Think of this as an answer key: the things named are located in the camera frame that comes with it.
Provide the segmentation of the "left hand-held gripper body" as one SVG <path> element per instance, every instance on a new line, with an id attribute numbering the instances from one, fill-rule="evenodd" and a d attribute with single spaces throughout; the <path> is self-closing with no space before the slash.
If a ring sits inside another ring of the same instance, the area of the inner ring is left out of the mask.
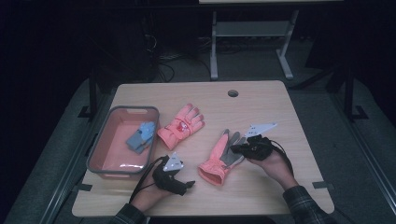
<path id="1" fill-rule="evenodd" d="M 155 185 L 174 194 L 183 196 L 187 192 L 187 184 L 175 179 L 175 175 L 184 167 L 183 162 L 176 154 L 166 155 L 155 168 L 152 177 Z"/>

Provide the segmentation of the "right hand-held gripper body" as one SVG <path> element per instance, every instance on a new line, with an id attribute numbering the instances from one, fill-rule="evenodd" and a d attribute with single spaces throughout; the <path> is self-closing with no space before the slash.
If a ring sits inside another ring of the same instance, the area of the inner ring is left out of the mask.
<path id="1" fill-rule="evenodd" d="M 273 150 L 273 145 L 262 134 L 275 128 L 276 123 L 251 124 L 245 133 L 246 143 L 240 146 L 241 153 L 248 159 L 263 161 Z"/>

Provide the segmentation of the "pink glove with grey palm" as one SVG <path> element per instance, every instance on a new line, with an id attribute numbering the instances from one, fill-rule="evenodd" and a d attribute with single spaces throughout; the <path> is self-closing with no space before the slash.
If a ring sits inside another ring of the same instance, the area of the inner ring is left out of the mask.
<path id="1" fill-rule="evenodd" d="M 228 129 L 224 130 L 209 158 L 198 166 L 199 176 L 214 186 L 222 186 L 227 174 L 245 158 L 241 153 L 234 153 L 231 147 L 242 145 L 245 141 L 240 132 L 230 135 Z"/>

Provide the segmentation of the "pink plastic basket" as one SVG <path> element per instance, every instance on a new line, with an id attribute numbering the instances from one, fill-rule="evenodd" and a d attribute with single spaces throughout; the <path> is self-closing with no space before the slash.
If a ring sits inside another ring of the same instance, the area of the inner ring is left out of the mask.
<path id="1" fill-rule="evenodd" d="M 159 110 L 154 106 L 119 105 L 111 108 L 86 162 L 87 169 L 102 178 L 138 177 L 149 166 L 155 150 Z M 126 141 L 142 122 L 153 121 L 153 141 L 141 154 L 128 147 Z"/>

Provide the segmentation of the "person's left hand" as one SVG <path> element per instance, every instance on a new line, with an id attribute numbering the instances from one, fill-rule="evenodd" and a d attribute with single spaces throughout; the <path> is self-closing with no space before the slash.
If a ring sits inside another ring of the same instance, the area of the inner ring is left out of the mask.
<path id="1" fill-rule="evenodd" d="M 170 195 L 171 192 L 159 189 L 155 185 L 152 172 L 150 172 L 142 183 L 142 189 L 136 193 L 130 205 L 134 206 L 142 213 L 145 213 L 162 199 Z"/>

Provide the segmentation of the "person's right hand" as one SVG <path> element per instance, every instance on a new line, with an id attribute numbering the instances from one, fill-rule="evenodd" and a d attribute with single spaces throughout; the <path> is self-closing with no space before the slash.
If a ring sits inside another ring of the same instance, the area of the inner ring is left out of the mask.
<path id="1" fill-rule="evenodd" d="M 298 182 L 293 177 L 288 165 L 281 155 L 273 151 L 269 157 L 263 161 L 248 159 L 249 162 L 260 166 L 264 172 L 273 178 L 283 190 L 288 190 L 298 186 Z"/>

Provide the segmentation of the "pink glove with red print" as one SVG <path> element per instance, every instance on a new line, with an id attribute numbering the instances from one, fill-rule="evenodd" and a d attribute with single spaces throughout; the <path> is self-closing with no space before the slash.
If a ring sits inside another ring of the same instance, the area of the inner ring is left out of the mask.
<path id="1" fill-rule="evenodd" d="M 158 130 L 157 134 L 166 147 L 173 150 L 178 143 L 198 132 L 204 126 L 204 116 L 200 113 L 200 110 L 192 104 L 186 104 L 168 125 Z"/>

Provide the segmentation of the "black metal stand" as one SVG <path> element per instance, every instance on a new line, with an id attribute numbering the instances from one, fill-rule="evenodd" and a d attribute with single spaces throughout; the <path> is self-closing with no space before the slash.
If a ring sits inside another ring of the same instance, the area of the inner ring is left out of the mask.
<path id="1" fill-rule="evenodd" d="M 89 104 L 84 105 L 78 116 L 80 118 L 86 118 L 88 120 L 93 120 L 97 113 L 97 69 L 92 68 L 89 74 Z"/>
<path id="2" fill-rule="evenodd" d="M 368 119 L 369 117 L 360 105 L 353 104 L 354 95 L 354 74 L 350 63 L 344 65 L 345 94 L 344 94 L 344 114 L 350 122 L 356 119 Z"/>

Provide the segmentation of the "grey metal floor rail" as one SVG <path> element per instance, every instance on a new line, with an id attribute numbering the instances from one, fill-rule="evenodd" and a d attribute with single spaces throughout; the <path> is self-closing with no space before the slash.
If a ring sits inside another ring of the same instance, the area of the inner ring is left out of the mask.
<path id="1" fill-rule="evenodd" d="M 378 185 L 392 213 L 394 216 L 396 216 L 396 188 L 391 185 L 370 146 L 356 126 L 355 120 L 344 111 L 343 104 L 339 97 L 331 93 L 330 98 L 332 99 L 335 108 L 338 110 L 342 120 L 346 124 L 349 132 L 352 134 L 355 142 L 357 143 L 360 152 L 372 174 L 372 177 L 375 180 L 375 183 Z"/>
<path id="2" fill-rule="evenodd" d="M 87 95 L 74 97 L 66 108 L 41 156 L 40 165 L 47 168 L 46 173 L 41 172 L 42 183 L 49 187 L 49 198 L 39 216 L 39 224 L 54 223 L 73 188 L 85 175 L 86 157 L 113 98 L 113 94 L 100 94 L 98 111 L 92 118 L 79 115 L 88 107 Z"/>

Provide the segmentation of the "grey metal table frame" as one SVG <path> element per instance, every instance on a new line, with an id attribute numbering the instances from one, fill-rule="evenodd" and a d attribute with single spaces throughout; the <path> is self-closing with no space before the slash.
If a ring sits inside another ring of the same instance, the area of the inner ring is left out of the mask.
<path id="1" fill-rule="evenodd" d="M 312 7 L 314 4 L 332 4 L 343 0 L 198 0 L 201 6 L 214 7 L 212 12 L 211 51 L 210 51 L 210 78 L 219 78 L 217 39 L 219 37 L 282 37 L 283 44 L 276 50 L 276 57 L 286 79 L 292 80 L 286 54 L 294 32 L 296 22 L 303 6 Z M 287 20 L 264 21 L 219 21 L 220 8 L 249 9 L 268 7 L 290 7 L 290 17 Z"/>

